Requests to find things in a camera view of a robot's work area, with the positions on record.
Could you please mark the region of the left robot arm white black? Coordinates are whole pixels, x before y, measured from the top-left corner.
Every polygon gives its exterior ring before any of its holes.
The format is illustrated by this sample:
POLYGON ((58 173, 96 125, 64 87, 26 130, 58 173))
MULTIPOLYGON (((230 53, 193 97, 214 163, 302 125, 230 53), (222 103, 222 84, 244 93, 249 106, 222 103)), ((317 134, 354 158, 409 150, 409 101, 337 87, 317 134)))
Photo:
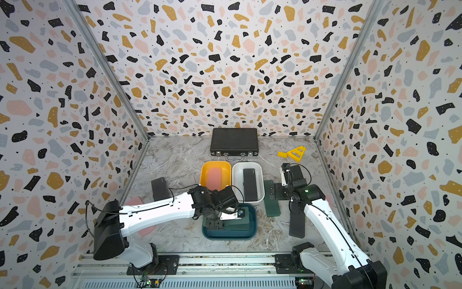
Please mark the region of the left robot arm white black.
POLYGON ((134 235, 148 227, 177 219, 206 217, 220 220, 221 215, 236 216, 239 202, 230 186, 221 191, 198 186, 172 199, 143 205, 108 202, 99 210, 94 227, 93 259, 121 258, 137 269, 157 266, 159 257, 153 243, 140 243, 134 235))

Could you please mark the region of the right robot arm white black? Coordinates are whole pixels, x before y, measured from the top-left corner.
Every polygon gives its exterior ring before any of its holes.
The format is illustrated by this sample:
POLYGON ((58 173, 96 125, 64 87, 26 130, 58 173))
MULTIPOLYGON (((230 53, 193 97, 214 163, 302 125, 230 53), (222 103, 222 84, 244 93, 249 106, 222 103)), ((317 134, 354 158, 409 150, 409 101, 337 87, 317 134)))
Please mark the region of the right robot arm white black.
POLYGON ((332 289, 383 289, 387 270, 379 261, 371 261, 353 241, 334 215, 326 196, 315 185, 294 187, 275 185, 276 197, 289 201, 295 216, 308 218, 316 227, 331 253, 325 256, 309 243, 292 248, 290 254, 277 254, 278 274, 312 272, 332 289))

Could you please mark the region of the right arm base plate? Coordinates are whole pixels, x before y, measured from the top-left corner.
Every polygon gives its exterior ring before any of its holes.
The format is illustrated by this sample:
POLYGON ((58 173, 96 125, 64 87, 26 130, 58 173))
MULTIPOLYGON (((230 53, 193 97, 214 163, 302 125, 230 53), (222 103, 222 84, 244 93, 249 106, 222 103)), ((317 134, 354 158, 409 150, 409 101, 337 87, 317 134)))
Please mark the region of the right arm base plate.
POLYGON ((316 273, 322 266, 319 264, 303 265, 297 254, 275 254, 274 267, 277 274, 308 274, 316 273))

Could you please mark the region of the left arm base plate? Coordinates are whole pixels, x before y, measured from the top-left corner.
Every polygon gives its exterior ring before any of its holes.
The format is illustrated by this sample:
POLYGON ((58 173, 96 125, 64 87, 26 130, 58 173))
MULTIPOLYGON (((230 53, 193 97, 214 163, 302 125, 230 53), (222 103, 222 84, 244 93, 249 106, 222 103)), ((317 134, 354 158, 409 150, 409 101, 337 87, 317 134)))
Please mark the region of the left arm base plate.
POLYGON ((129 265, 126 274, 129 276, 175 275, 178 271, 179 259, 179 255, 160 255, 156 261, 142 268, 129 265))

